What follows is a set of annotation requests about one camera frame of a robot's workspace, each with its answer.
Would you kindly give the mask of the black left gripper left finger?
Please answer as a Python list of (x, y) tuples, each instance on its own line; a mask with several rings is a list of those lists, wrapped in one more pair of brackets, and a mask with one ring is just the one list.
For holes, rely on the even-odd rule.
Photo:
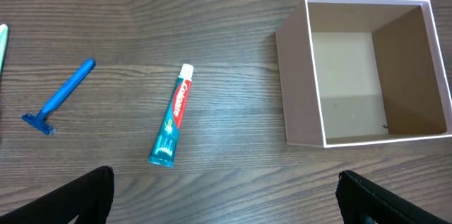
[(114, 172), (101, 166), (1, 216), (2, 223), (105, 223), (114, 198)]

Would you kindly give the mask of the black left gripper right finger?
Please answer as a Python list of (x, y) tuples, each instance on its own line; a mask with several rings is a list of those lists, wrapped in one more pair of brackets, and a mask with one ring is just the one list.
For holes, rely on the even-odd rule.
[(351, 170), (339, 174), (335, 196), (344, 224), (448, 224)]

